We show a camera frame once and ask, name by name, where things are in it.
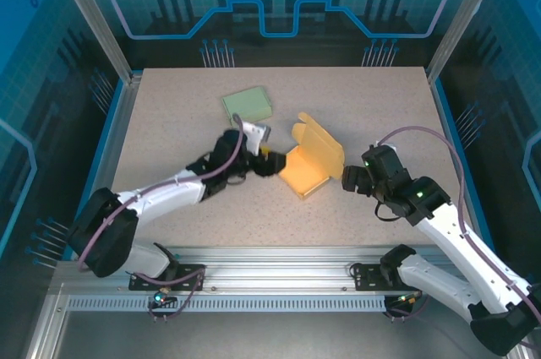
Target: speckled tabletop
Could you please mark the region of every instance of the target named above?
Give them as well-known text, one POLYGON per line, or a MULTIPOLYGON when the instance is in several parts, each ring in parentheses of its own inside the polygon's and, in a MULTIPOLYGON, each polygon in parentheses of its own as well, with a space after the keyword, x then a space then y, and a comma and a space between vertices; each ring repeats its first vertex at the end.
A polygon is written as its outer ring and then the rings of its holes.
MULTIPOLYGON (((266 87, 273 117, 270 146, 295 146, 291 129, 307 112, 343 146, 346 164, 395 128, 442 132, 422 68, 146 69, 123 144, 113 191, 174 175, 214 147, 229 127, 221 98, 266 87)), ((413 177, 430 176, 453 198, 458 181, 446 147, 424 133, 392 141, 413 177)), ((279 177, 249 175, 203 204, 164 215, 137 237, 168 246, 373 246, 432 243, 405 220, 374 217, 375 202, 330 181, 301 201, 279 177)), ((382 208, 381 215, 390 214, 382 208)))

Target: open box flap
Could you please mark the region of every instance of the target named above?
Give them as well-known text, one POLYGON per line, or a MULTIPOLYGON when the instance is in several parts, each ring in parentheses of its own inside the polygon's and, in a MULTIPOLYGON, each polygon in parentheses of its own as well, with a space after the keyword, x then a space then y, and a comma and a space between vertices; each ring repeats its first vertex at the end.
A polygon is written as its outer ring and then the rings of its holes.
POLYGON ((303 122, 293 126, 292 136, 298 142, 303 158, 328 176, 340 179, 345 161, 342 146, 307 113, 299 113, 298 118, 303 122))

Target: yellow cardboard box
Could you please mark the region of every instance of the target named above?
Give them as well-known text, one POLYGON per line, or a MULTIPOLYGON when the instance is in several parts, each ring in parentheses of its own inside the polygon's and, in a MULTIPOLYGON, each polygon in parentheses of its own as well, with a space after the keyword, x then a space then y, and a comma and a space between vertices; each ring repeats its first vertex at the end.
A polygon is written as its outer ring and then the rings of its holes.
POLYGON ((293 126, 296 146, 287 154, 280 177, 301 199, 323 186, 331 177, 340 179, 344 170, 344 149, 311 116, 301 112, 293 126))

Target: light green block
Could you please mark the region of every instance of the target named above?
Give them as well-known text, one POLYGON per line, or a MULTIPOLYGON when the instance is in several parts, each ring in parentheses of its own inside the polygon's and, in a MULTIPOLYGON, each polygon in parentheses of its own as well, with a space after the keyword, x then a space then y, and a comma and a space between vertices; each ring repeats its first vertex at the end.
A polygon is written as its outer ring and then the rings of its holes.
POLYGON ((263 86, 226 95, 222 100, 232 125, 236 125, 232 119, 235 112, 247 122, 258 122, 272 116, 271 102, 263 86))

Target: robotic arm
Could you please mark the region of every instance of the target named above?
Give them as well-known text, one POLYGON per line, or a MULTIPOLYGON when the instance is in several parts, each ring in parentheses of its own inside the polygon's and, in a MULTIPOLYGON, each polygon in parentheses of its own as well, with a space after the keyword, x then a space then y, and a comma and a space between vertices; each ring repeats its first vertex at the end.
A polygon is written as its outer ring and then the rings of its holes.
POLYGON ((531 286, 501 262, 468 225, 461 228, 457 208, 444 190, 428 177, 412 180, 390 146, 371 147, 362 158, 363 167, 345 168, 343 189, 376 198, 376 214, 384 204, 406 218, 440 247, 467 281, 436 268, 405 245, 381 259, 381 274, 390 285, 405 284, 433 296, 468 321, 490 351, 506 355, 538 324, 526 299, 540 310, 541 286, 531 286))
POLYGON ((135 230, 174 209, 201 203, 233 178, 242 181, 250 171, 268 177, 286 165, 285 155, 261 147, 269 138, 269 127, 241 123, 242 139, 238 130, 227 130, 211 152, 164 182, 118 194, 108 188, 96 190, 70 228, 68 245, 97 277, 123 270, 171 280, 166 272, 175 272, 174 257, 160 245, 135 242, 135 230), (242 142, 235 156, 238 141, 242 142), (103 221, 111 217, 111 225, 93 241, 103 221))

